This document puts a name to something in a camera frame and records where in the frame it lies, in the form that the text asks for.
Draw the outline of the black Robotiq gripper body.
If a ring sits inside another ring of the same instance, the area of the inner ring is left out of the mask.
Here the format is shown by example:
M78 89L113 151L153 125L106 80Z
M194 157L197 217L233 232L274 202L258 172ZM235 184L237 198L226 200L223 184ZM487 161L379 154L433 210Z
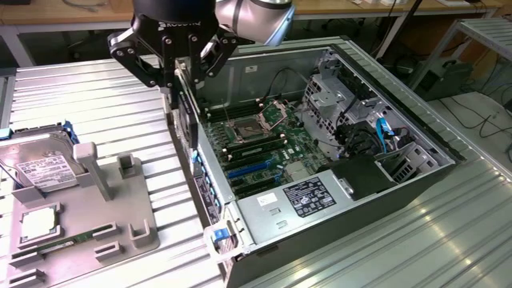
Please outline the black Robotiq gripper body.
M214 6L214 1L133 1L137 40L162 59L199 55L218 29Z

